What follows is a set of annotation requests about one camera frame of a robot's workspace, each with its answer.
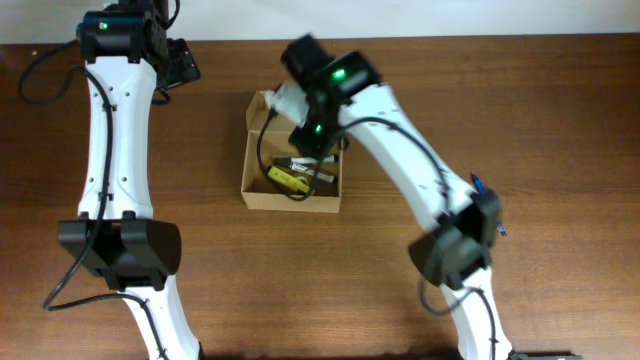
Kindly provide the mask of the blue capped whiteboard marker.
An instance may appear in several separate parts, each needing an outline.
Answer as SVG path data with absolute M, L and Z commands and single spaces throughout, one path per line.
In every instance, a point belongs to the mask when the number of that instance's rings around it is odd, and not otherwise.
M 325 157 L 321 161 L 319 161 L 318 159 L 312 158 L 312 157 L 280 157 L 280 158 L 275 158 L 274 159 L 274 163 L 275 164 L 281 164 L 283 166 L 289 166 L 291 164 L 309 165 L 309 164 L 318 164 L 319 162 L 321 162 L 321 163 L 337 163 L 339 161 L 339 159 L 340 159 L 340 157 L 339 157 L 338 154 L 328 155 L 327 157 Z

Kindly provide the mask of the black capped whiteboard marker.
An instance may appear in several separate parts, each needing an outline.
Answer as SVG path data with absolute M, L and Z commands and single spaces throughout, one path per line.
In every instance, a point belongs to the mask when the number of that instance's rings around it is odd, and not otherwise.
M 310 176 L 316 176 L 318 180 L 326 183 L 335 183 L 337 181 L 337 178 L 334 175 L 325 174 L 323 172 L 316 172 L 314 169 L 299 163 L 291 163 L 290 169 L 295 172 L 304 173 Z

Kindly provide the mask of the yellow highlighter marker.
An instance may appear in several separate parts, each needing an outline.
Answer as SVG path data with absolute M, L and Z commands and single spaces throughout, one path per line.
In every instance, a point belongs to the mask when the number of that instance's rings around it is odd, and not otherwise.
M 283 185 L 287 189 L 296 193 L 305 194 L 310 190 L 309 185 L 276 166 L 271 166 L 269 168 L 267 176 L 276 183 Z

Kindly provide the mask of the brown cardboard box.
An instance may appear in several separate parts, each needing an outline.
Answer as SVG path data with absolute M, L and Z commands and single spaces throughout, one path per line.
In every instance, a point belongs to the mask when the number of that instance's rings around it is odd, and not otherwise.
M 257 141 L 268 116 L 268 106 L 264 91 L 258 91 L 246 111 L 247 145 L 241 182 L 241 195 L 252 210 L 280 210 L 316 213 L 338 213 L 342 200 L 343 151 L 334 147 L 330 155 L 338 160 L 324 163 L 323 174 L 332 175 L 334 183 L 318 181 L 315 193 L 305 201 L 295 201 L 279 193 L 261 172 L 257 161 Z M 298 151 L 289 144 L 290 133 L 294 129 L 283 115 L 275 117 L 269 124 L 261 142 L 262 162 L 268 168 L 276 158 L 300 157 Z

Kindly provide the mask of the blue ballpoint pen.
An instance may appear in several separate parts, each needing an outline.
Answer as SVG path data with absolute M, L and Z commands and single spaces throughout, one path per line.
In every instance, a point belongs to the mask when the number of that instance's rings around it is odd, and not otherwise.
M 473 183 L 473 186 L 475 187 L 476 191 L 481 194 L 481 195 L 487 195 L 488 194 L 488 190 L 485 188 L 483 182 L 480 180 L 480 178 L 474 174 L 471 173 L 470 174 L 470 178 L 471 178 L 471 182 Z M 506 227 L 504 226 L 504 224 L 502 223 L 501 220 L 497 221 L 497 230 L 500 233 L 501 236 L 503 237 L 507 237 L 508 236 L 508 232 Z

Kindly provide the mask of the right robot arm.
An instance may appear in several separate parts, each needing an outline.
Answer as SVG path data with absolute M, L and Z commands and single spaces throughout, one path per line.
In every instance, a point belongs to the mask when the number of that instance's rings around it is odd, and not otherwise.
M 311 35 L 288 44 L 281 61 L 293 82 L 269 105 L 295 125 L 290 144 L 324 160 L 346 136 L 377 161 L 407 201 L 423 230 L 409 256 L 419 290 L 439 288 L 453 318 L 463 359 L 507 359 L 513 347 L 492 291 L 490 251 L 501 203 L 453 172 L 413 125 L 389 83 L 359 51 L 327 54 Z

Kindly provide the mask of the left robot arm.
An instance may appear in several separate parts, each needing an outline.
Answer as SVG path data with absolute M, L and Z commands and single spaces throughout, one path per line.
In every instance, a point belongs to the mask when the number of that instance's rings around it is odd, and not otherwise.
M 118 1 L 77 28 L 90 93 L 87 175 L 78 217 L 62 221 L 61 245 L 103 279 L 108 299 L 131 310 L 152 359 L 200 359 L 177 289 L 178 227 L 154 217 L 148 184 L 149 119 L 157 91 L 198 79 L 186 43 L 166 32 L 165 1 Z

